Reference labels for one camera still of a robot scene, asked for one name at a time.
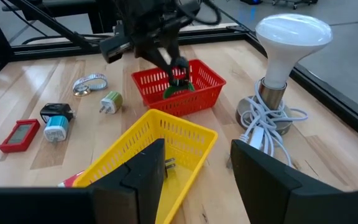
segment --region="yellow basket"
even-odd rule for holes
[[[159,110],[148,110],[74,182],[86,187],[128,161],[158,138],[165,138],[165,158],[175,158],[168,170],[158,205],[156,223],[172,221],[194,182],[218,134]]]

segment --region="red basket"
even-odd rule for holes
[[[168,75],[159,68],[132,74],[144,103],[153,109],[183,116],[215,105],[222,86],[226,81],[212,71],[200,60],[190,60],[190,81],[195,91],[178,91],[168,99],[163,99],[163,92],[168,88]],[[183,78],[184,72],[173,70],[175,78]]]

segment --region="digital display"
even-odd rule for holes
[[[13,133],[12,137],[8,140],[8,144],[15,144],[20,143],[23,141],[25,134],[29,131],[32,124],[22,124],[20,125],[15,132]]]

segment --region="gray floor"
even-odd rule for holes
[[[304,58],[300,63],[317,77],[358,103],[358,1],[319,0],[316,5],[299,5],[295,11],[291,5],[283,3],[272,6],[270,3],[265,2],[257,6],[250,6],[239,0],[215,0],[214,2],[251,29],[254,29],[256,24],[264,17],[279,13],[295,12],[317,17],[327,22],[332,26],[334,32],[333,42],[320,52]],[[205,7],[202,8],[199,16],[205,19],[213,19],[211,11]],[[87,15],[61,17],[58,18],[58,21],[79,33],[91,33]],[[227,17],[223,17],[223,22],[232,21]],[[0,25],[3,23],[4,19],[0,19]],[[34,25],[48,35],[56,34],[40,22],[35,22]],[[12,25],[5,30],[8,37],[15,36],[11,34],[11,30],[15,30]],[[12,45],[21,44],[26,39],[39,36],[31,28],[21,31],[21,35],[15,37]]]

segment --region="wooden surface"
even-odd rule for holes
[[[241,98],[253,95],[267,59],[245,41],[184,46],[181,52],[204,61],[227,84],[213,108],[184,117],[217,131],[219,137],[173,223],[248,223],[233,173],[225,165],[231,140],[244,131],[234,118],[235,108]],[[44,139],[42,123],[27,152],[0,151],[0,186],[56,186],[87,168],[147,111],[131,73],[151,67],[133,54],[109,65],[101,55],[8,64],[0,72],[0,143],[16,120],[41,121],[39,111],[49,102],[69,103],[77,118],[67,141],[56,147]],[[105,74],[109,88],[75,98],[73,82],[93,72]],[[110,90],[123,94],[124,107],[114,115],[99,114],[99,101]],[[339,189],[358,189],[358,134],[293,80],[288,81],[284,99],[310,116],[284,136],[293,165]],[[285,162],[281,151],[276,152],[275,157]]]

